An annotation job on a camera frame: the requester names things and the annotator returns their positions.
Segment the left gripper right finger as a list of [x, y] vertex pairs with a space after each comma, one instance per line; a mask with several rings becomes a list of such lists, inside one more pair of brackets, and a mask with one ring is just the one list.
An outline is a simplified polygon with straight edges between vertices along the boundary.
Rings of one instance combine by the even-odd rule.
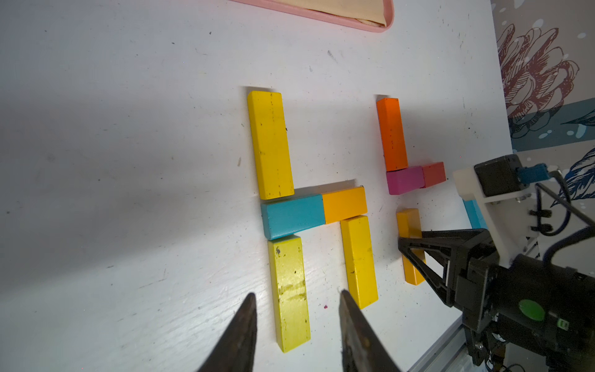
[[351, 372], [400, 371], [347, 290], [339, 303], [342, 369]]

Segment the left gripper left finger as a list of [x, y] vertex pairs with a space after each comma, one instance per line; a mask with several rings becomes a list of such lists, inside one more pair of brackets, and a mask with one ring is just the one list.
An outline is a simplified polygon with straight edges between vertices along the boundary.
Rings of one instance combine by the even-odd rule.
[[198, 371], [252, 371], [256, 345], [257, 299], [251, 292]]

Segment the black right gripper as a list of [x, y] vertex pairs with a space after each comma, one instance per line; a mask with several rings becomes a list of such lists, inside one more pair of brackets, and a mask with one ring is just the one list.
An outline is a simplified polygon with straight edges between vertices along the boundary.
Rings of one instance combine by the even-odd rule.
[[[410, 260], [440, 300], [463, 313], [463, 325], [476, 333], [489, 323], [488, 289], [500, 256], [487, 229], [423, 231], [422, 238], [398, 239], [398, 249]], [[431, 256], [443, 268], [438, 274], [421, 259]]]

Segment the teal long block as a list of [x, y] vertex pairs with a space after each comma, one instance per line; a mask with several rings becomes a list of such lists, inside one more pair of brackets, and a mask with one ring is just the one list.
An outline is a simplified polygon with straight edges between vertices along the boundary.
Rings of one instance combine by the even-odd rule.
[[463, 202], [469, 223], [473, 229], [488, 229], [483, 214], [476, 200], [469, 200]]

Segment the orange long block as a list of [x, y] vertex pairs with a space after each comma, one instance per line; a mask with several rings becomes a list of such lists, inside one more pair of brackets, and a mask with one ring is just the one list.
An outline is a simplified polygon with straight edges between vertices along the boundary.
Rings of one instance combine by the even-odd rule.
[[[400, 238], [421, 239], [421, 220], [418, 209], [403, 209], [396, 213]], [[403, 256], [404, 278], [410, 285], [420, 285], [425, 281], [420, 271]]]

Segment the red block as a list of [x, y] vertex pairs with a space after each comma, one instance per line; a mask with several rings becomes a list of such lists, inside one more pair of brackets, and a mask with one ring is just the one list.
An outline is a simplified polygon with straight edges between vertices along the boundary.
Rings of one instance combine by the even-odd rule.
[[424, 177], [423, 188], [430, 188], [446, 181], [446, 170], [443, 162], [424, 165], [422, 173]]

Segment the magenta block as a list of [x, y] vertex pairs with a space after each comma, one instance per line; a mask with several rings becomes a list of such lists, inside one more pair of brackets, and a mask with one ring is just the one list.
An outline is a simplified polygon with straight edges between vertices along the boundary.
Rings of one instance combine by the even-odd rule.
[[386, 178], [390, 195], [403, 195], [425, 187], [423, 168], [420, 166], [388, 171]]

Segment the yellow long block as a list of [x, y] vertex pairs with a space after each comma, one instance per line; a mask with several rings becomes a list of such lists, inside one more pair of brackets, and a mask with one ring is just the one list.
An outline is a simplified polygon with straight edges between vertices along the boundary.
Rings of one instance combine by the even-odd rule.
[[360, 309], [379, 299], [368, 217], [340, 222], [349, 292]]

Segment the small orange yellow block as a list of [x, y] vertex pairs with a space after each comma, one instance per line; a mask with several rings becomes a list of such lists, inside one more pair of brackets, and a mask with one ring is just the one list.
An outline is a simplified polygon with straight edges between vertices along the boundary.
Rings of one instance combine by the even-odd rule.
[[325, 223], [331, 224], [367, 214], [364, 186], [322, 194]]

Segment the teal short block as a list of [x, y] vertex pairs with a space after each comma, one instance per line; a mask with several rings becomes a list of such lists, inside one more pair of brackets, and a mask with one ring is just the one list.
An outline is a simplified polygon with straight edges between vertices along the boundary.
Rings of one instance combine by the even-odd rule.
[[261, 206], [264, 235], [268, 240], [287, 237], [325, 225], [322, 195], [265, 203]]

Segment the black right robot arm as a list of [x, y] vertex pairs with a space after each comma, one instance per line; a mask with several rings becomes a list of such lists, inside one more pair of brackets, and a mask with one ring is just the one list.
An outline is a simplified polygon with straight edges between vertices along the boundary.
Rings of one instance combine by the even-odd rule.
[[462, 313], [475, 365], [507, 343], [542, 355], [551, 371], [594, 369], [594, 279], [518, 255], [509, 268], [486, 229], [423, 232], [399, 251], [440, 300]]

